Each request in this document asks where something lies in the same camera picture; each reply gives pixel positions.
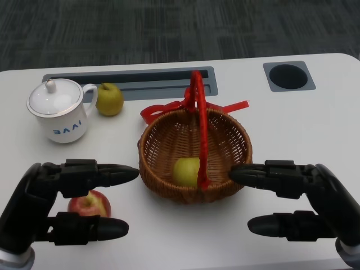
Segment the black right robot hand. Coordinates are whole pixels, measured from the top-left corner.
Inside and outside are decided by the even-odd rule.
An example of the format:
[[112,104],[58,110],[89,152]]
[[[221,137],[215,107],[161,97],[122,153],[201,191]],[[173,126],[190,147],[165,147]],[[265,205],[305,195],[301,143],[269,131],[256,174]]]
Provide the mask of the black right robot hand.
[[299,199],[306,195],[311,211],[273,213],[248,221],[257,235],[288,241],[337,238],[347,246],[359,245],[359,204],[324,165],[296,165],[291,160],[234,165],[230,179],[243,186],[273,191],[277,197]]

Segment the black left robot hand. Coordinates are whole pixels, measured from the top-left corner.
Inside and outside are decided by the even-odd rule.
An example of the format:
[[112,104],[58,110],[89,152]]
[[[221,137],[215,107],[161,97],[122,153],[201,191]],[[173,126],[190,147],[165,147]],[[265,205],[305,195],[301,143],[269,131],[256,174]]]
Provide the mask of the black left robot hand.
[[81,217],[69,212],[60,212],[55,217],[48,214],[58,193],[64,198],[82,197],[96,187],[130,182],[139,173],[131,166],[99,164],[91,159],[68,159],[60,165],[33,164],[1,215],[1,249],[21,254],[35,241],[64,246],[124,237],[129,226],[120,219]]

